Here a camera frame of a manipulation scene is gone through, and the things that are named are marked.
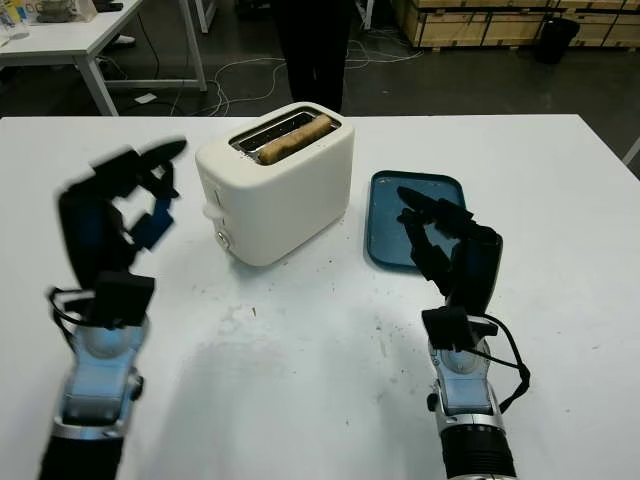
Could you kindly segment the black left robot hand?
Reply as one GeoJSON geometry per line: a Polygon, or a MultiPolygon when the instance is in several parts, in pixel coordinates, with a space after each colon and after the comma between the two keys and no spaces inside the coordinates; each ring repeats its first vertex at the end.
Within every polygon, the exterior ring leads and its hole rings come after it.
{"type": "Polygon", "coordinates": [[[59,194],[63,238],[82,288],[105,288],[136,300],[151,298],[155,280],[132,275],[129,269],[137,254],[152,250],[173,224],[170,207],[179,197],[173,161],[186,146],[185,138],[176,138],[143,152],[128,147],[94,163],[91,175],[59,194]],[[127,228],[114,201],[128,198],[138,188],[152,195],[154,205],[127,228]]]}

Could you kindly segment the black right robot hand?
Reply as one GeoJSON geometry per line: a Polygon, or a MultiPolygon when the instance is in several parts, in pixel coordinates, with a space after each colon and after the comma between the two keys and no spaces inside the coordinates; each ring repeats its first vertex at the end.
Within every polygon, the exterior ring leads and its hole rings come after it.
{"type": "Polygon", "coordinates": [[[473,214],[446,199],[399,186],[405,204],[397,221],[411,244],[410,258],[435,283],[448,306],[474,316],[486,313],[498,276],[503,239],[473,214]]]}

